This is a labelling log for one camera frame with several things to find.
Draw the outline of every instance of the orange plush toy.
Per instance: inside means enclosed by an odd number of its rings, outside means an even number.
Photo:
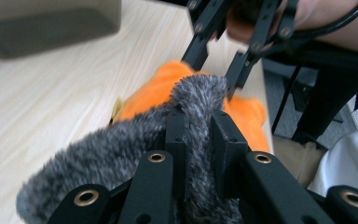
[[[198,74],[208,73],[195,72],[183,62],[163,64],[140,90],[123,103],[114,117],[114,122],[132,119],[136,114],[168,102],[177,82],[184,77]],[[268,141],[262,129],[267,112],[261,102],[255,98],[244,99],[234,95],[230,101],[225,99],[224,111],[234,120],[252,150],[269,152]]]

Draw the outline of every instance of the brass bolt hole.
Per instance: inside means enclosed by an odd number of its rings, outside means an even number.
[[[74,203],[79,207],[88,206],[95,203],[99,196],[100,194],[95,189],[83,190],[76,195]]]
[[[165,156],[159,153],[152,154],[148,157],[151,162],[162,162],[165,160]]]
[[[271,158],[262,154],[256,154],[255,155],[255,160],[260,162],[260,163],[270,163],[271,162]]]
[[[152,217],[148,214],[142,213],[141,215],[139,215],[136,218],[136,223],[137,224],[146,224],[146,223],[150,223],[150,221],[152,220]]]
[[[340,196],[346,203],[358,208],[358,193],[349,190],[343,190],[340,193]]]

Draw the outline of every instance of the stuffed toy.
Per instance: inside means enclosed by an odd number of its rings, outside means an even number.
[[[214,188],[211,115],[226,111],[252,150],[269,152],[262,125],[265,108],[256,99],[226,98],[224,77],[195,73],[181,62],[166,63],[133,94],[107,128],[90,133],[58,152],[20,190],[17,211],[27,223],[46,223],[72,189],[98,184],[113,189],[132,178],[138,161],[165,131],[167,115],[186,118],[186,185],[176,223],[241,223],[238,200],[220,199]]]

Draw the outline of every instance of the screw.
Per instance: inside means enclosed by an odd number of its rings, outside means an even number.
[[[194,10],[194,8],[196,8],[196,6],[197,6],[197,1],[193,0],[190,2],[190,4],[188,4],[188,9]]]
[[[290,34],[290,32],[292,32],[292,29],[290,29],[289,27],[284,27],[281,32],[280,35],[283,37],[286,37]]]
[[[202,31],[202,29],[203,29],[203,25],[202,25],[202,23],[199,23],[199,24],[196,25],[196,28],[194,29],[194,31],[196,33],[199,33],[199,32]]]
[[[261,44],[258,42],[255,42],[252,46],[251,46],[251,50],[252,51],[258,51],[261,48]]]

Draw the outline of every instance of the white cloth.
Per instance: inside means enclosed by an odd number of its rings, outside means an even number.
[[[309,189],[325,197],[337,185],[358,189],[358,131],[338,140],[324,154]]]

